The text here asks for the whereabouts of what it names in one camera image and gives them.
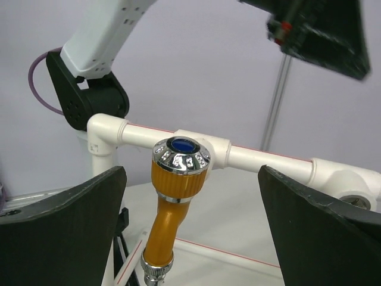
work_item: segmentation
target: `white panel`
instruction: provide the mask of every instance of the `white panel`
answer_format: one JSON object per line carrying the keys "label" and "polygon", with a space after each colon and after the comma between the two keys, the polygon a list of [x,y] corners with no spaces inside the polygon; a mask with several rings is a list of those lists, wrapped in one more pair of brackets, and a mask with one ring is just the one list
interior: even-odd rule
{"label": "white panel", "polygon": [[294,60],[271,151],[381,171],[381,1],[363,1],[372,74],[357,82]]}
{"label": "white panel", "polygon": [[[5,1],[1,11],[1,179],[11,195],[79,184],[78,140],[27,85],[30,63],[62,46],[91,0]],[[268,14],[235,0],[158,0],[122,48],[113,70],[129,94],[128,119],[188,129],[257,147],[281,53],[266,39]],[[44,64],[36,88],[59,107]],[[120,150],[129,184],[150,180],[150,151]]]}

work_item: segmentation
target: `white pvc frame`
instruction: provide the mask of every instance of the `white pvc frame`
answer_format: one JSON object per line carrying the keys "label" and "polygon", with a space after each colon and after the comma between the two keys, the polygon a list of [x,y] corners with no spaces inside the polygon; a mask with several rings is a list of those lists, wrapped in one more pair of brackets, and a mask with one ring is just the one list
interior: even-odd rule
{"label": "white pvc frame", "polygon": [[[92,174],[96,176],[113,167],[114,152],[118,146],[134,145],[151,149],[158,141],[176,135],[193,138],[206,146],[213,158],[210,170],[213,166],[221,169],[233,167],[257,173],[263,165],[268,165],[332,197],[342,198],[348,195],[361,197],[369,202],[370,210],[376,210],[376,200],[380,197],[381,191],[381,174],[378,172],[318,158],[301,160],[239,147],[232,145],[228,139],[185,130],[170,132],[133,125],[128,120],[106,114],[96,114],[88,122],[88,150],[92,155]],[[142,251],[146,239],[148,234],[140,239],[142,243],[133,252]],[[120,273],[118,281],[114,281],[112,249],[113,246],[108,256],[102,286],[121,285],[118,284],[120,277],[123,276],[124,279],[129,277],[126,272]]]}

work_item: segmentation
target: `cable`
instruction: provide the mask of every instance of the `cable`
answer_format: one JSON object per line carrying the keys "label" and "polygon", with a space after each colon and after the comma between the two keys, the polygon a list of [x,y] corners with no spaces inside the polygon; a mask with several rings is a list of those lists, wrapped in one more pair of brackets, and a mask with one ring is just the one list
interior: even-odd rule
{"label": "cable", "polygon": [[[57,49],[52,49],[50,52],[59,52],[62,50],[62,47],[61,48],[57,48]],[[48,55],[48,52],[40,55],[37,59],[34,60],[34,62],[32,62],[32,64],[30,65],[29,67],[29,71],[28,71],[28,83],[29,83],[29,88],[30,88],[30,91],[32,92],[32,94],[35,96],[35,98],[43,105],[45,106],[47,109],[57,113],[57,114],[60,114],[60,115],[64,115],[64,113],[51,106],[50,104],[48,104],[45,100],[43,100],[40,95],[38,94],[36,88],[35,88],[35,84],[33,82],[33,74],[35,72],[35,69],[36,67],[38,66],[38,64],[43,61]]]}

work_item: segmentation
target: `blurry black object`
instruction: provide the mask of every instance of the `blurry black object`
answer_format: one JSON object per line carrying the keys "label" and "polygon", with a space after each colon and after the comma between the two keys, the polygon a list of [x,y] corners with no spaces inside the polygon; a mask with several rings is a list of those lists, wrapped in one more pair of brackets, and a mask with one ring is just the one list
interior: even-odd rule
{"label": "blurry black object", "polygon": [[370,72],[359,0],[241,0],[272,14],[268,36],[281,51],[363,80]]}
{"label": "blurry black object", "polygon": [[267,166],[258,179],[286,286],[380,285],[381,214]]}
{"label": "blurry black object", "polygon": [[101,285],[126,181],[113,167],[0,216],[0,285]]}

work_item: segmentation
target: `white wall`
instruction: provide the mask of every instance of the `white wall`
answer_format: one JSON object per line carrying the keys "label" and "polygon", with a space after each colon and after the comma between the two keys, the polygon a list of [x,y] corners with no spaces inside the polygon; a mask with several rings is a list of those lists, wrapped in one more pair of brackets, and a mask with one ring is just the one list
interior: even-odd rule
{"label": "white wall", "polygon": [[372,74],[357,82],[293,60],[270,151],[381,172],[381,1],[362,4]]}
{"label": "white wall", "polygon": [[[70,38],[93,1],[1,5],[0,177],[12,196],[84,180],[74,132],[33,98],[27,71],[38,55]],[[158,0],[114,64],[131,102],[127,118],[259,147],[282,56],[266,39],[267,18],[237,0]],[[35,79],[41,96],[59,107],[45,64]],[[149,150],[129,147],[119,153],[129,184],[150,180]]]}

